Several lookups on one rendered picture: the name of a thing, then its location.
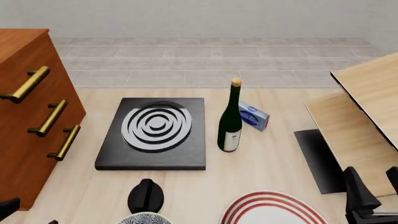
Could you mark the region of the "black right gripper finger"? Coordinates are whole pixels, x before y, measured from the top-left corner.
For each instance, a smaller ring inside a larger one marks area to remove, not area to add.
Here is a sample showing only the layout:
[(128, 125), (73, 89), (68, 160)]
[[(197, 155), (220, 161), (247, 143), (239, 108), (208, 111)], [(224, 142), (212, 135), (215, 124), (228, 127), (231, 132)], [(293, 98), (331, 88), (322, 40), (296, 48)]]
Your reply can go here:
[(354, 167), (343, 171), (346, 184), (346, 211), (368, 211), (381, 206), (381, 202), (369, 191)]
[(386, 171), (386, 175), (394, 190), (398, 190), (398, 167), (391, 167)]

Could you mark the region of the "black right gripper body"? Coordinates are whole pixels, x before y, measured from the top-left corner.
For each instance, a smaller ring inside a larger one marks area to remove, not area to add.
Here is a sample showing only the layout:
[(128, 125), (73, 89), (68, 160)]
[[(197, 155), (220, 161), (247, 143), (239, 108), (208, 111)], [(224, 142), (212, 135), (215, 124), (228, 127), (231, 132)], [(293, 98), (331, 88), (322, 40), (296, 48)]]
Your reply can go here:
[(398, 212), (360, 214), (355, 210), (347, 210), (345, 217), (348, 224), (398, 224)]

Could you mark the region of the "blue patterned bowl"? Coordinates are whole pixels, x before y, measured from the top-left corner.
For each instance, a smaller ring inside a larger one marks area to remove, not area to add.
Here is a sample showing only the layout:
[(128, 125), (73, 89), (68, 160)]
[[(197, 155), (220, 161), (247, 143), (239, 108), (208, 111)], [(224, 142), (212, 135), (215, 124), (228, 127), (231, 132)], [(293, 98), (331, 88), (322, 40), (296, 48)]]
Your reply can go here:
[(139, 212), (124, 218), (117, 224), (172, 224), (172, 222), (158, 213)]

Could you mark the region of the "flat black stove plate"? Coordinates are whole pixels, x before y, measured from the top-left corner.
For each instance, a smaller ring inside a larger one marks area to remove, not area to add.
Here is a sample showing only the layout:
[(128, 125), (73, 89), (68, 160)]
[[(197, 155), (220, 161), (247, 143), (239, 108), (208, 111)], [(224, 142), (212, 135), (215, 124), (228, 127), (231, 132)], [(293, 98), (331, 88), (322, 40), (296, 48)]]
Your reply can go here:
[(204, 98), (122, 98), (96, 170), (205, 170)]

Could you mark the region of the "round black stove knob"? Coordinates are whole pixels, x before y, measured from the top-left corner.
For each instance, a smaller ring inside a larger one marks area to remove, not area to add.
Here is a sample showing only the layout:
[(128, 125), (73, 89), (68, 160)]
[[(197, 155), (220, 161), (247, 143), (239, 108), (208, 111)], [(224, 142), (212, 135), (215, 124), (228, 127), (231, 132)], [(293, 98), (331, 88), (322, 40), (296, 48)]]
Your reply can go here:
[(161, 210), (164, 204), (164, 192), (152, 179), (142, 179), (127, 198), (127, 206), (132, 214)]

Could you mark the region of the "pale wooden rack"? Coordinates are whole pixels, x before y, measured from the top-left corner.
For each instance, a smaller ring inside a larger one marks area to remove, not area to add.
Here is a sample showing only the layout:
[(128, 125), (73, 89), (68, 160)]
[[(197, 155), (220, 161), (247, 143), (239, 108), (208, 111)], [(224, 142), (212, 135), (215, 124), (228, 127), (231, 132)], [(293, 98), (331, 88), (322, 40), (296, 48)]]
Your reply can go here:
[(330, 76), (341, 91), (304, 102), (341, 169), (354, 167), (376, 197), (395, 195), (398, 167), (398, 52)]

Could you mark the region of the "white plate with red rings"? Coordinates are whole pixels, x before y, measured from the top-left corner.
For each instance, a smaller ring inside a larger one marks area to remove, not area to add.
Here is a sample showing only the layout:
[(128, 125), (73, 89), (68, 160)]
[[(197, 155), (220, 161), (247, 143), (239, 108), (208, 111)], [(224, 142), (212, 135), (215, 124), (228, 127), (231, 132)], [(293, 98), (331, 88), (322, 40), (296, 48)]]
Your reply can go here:
[(329, 224), (314, 208), (283, 192), (259, 190), (234, 199), (218, 224)]

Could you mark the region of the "blue printed food box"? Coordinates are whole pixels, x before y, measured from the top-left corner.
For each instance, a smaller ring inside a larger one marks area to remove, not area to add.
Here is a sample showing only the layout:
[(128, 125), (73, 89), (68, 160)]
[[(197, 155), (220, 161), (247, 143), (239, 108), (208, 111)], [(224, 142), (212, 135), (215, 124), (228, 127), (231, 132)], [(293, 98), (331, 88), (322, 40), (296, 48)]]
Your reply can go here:
[(241, 119), (245, 123), (261, 132), (266, 129), (270, 115), (243, 101), (239, 101), (238, 106)]

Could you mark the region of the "dark green wine bottle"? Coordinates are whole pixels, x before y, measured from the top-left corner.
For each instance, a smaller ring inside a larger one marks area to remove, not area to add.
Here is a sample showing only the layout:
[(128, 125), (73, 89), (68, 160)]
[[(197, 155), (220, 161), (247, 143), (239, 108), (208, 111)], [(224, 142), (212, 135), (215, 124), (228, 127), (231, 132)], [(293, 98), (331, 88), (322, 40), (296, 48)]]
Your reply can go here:
[(228, 105), (219, 121), (217, 145), (224, 152), (233, 152), (239, 146), (242, 130), (242, 121), (239, 112), (241, 84), (240, 78), (232, 79)]

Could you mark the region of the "brown wooden cabinet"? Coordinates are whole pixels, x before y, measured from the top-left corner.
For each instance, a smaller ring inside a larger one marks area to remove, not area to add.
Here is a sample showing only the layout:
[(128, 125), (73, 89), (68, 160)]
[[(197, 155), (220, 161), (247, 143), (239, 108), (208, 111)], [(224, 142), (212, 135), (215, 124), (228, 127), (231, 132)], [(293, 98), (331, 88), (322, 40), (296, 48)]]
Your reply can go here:
[[(63, 130), (80, 125), (86, 111), (47, 29), (0, 29), (0, 94), (14, 93), (28, 70), (43, 66), (50, 73), (21, 103), (0, 99), (0, 202), (19, 197), (19, 210), (32, 208), (60, 162), (47, 154), (59, 151), (68, 136)], [(68, 105), (44, 138), (27, 132), (52, 112), (48, 104), (61, 100)]]

